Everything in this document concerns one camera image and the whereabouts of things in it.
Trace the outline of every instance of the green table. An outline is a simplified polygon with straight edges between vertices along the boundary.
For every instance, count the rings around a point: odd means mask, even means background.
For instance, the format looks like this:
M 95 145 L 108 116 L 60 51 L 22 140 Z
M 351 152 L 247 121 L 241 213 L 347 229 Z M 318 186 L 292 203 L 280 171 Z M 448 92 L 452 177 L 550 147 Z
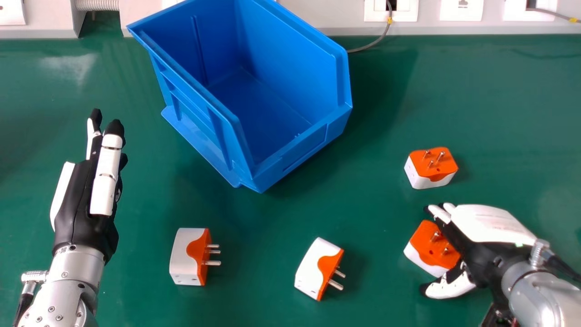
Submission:
M 344 135 L 256 194 L 230 187 L 163 120 L 148 55 L 118 26 L 98 16 L 79 40 L 0 42 L 0 325 L 20 274 L 49 268 L 53 192 L 63 162 L 84 157 L 93 107 L 125 124 L 130 158 L 102 326 L 474 326 L 489 293 L 422 298 L 431 277 L 402 253 L 422 207 L 441 201 L 505 208 L 581 269 L 581 35 L 390 37 L 351 55 Z M 459 173 L 413 190 L 408 153 L 439 145 Z M 168 274 L 180 227 L 208 227 L 221 245 L 206 287 Z M 347 274 L 320 303 L 293 287 L 317 236 L 345 249 Z

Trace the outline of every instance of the blue plastic bin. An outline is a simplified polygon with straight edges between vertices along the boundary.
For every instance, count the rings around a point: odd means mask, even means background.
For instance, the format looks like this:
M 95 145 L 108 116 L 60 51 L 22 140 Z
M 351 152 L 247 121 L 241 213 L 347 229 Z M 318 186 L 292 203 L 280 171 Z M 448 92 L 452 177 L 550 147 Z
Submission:
M 272 0 L 190 0 L 128 28 L 163 117 L 234 187 L 262 193 L 343 133 L 346 51 Z

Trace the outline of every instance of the white corrugated hose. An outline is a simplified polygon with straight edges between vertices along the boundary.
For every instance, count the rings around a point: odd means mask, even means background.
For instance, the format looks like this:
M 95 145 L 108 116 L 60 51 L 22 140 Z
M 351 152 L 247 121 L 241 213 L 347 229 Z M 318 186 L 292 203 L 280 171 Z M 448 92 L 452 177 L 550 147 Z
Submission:
M 119 0 L 77 0 L 77 10 L 86 12 L 119 11 Z

